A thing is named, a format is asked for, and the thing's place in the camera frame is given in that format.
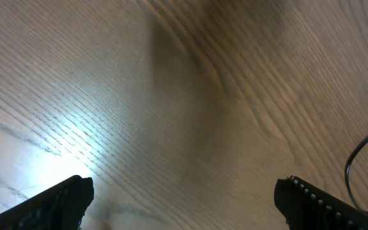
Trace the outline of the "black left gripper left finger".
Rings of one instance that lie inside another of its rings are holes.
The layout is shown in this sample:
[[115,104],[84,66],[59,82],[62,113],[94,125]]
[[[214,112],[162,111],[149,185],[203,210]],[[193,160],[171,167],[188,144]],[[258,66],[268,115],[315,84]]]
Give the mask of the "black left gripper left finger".
[[93,180],[74,175],[1,213],[0,229],[78,230],[93,199]]

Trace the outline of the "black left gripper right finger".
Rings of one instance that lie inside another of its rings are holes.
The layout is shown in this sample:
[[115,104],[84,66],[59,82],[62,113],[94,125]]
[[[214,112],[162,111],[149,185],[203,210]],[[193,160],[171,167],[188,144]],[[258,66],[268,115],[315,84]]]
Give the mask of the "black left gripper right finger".
[[368,215],[296,176],[279,179],[276,208],[294,230],[368,230]]

